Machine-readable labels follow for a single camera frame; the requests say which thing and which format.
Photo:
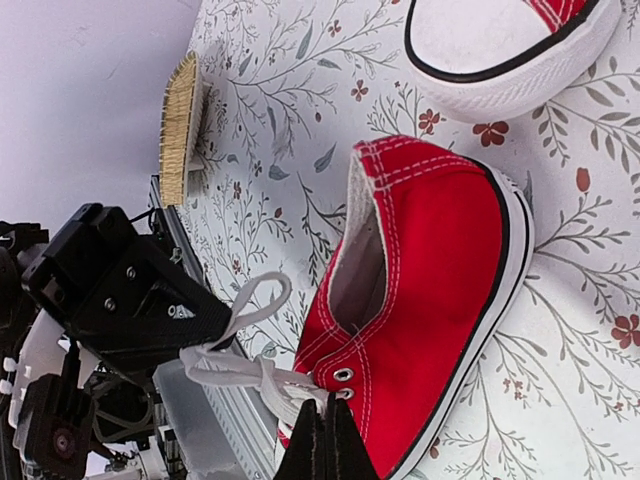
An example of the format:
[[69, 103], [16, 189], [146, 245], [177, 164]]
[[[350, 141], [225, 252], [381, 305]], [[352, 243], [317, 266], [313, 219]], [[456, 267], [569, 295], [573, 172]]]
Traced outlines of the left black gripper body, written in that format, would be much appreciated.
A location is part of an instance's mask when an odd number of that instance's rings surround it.
[[165, 253], [119, 207], [89, 203], [23, 274], [25, 290], [102, 360], [162, 360]]

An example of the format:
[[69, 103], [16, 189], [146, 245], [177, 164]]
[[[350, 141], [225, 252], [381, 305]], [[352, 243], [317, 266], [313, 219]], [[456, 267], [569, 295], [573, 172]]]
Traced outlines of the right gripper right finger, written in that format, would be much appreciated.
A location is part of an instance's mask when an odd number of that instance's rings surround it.
[[325, 478], [379, 480], [347, 402], [335, 393], [324, 420]]

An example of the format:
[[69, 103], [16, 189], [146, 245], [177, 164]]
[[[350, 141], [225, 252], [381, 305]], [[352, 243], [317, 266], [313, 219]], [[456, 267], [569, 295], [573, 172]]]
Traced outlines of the red sneaker with laces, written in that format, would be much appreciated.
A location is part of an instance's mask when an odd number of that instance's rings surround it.
[[424, 95], [446, 115], [507, 120], [583, 74], [621, 16], [612, 0], [412, 1], [404, 48]]

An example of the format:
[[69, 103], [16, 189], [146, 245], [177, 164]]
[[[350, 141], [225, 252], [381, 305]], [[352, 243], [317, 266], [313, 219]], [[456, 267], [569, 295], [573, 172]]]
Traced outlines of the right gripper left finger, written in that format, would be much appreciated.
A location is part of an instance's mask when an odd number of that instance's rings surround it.
[[326, 478], [325, 422], [314, 400], [303, 403], [275, 480]]

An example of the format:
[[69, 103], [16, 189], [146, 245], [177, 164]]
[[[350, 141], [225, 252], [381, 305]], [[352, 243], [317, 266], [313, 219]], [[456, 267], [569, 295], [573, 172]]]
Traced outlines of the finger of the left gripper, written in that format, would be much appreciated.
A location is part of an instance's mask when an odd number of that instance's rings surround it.
[[74, 316], [74, 337], [105, 360], [166, 360], [222, 337], [231, 309], [139, 236]]

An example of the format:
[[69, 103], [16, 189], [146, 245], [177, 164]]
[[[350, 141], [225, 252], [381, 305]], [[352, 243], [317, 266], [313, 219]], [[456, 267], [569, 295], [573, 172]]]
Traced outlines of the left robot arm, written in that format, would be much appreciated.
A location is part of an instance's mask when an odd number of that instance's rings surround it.
[[54, 237], [1, 225], [1, 326], [29, 297], [114, 369], [149, 368], [221, 339], [230, 308], [173, 263], [119, 207], [83, 205]]

